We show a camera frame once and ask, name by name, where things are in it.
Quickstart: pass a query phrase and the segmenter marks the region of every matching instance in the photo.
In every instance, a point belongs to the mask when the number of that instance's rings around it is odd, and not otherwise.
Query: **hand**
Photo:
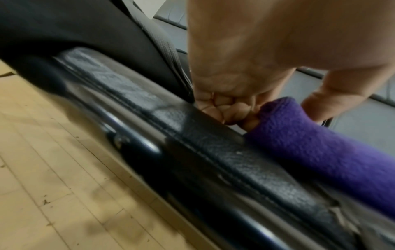
[[[296,67],[329,70],[302,103],[314,121],[357,106],[395,73],[392,0],[188,0],[187,11],[197,105],[225,124],[251,128]]]

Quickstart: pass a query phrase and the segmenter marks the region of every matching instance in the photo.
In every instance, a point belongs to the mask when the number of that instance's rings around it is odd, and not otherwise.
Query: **purple fleece cloth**
[[[395,219],[395,158],[317,125],[293,98],[265,104],[259,119],[248,141]]]

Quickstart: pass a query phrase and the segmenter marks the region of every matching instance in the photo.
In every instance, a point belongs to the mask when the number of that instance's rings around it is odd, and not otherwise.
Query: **purple cloth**
[[[293,98],[265,104],[259,119],[248,141],[395,219],[395,158],[317,125]]]

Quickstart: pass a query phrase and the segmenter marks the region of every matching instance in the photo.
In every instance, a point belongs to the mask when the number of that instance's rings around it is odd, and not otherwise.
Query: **wooden floor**
[[[0,78],[0,157],[0,250],[214,249],[19,76]]]

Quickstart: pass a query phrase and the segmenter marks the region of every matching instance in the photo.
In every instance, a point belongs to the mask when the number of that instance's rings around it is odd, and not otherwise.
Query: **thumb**
[[[313,121],[325,121],[362,103],[394,73],[394,65],[334,70],[322,86],[308,96],[302,107]]]

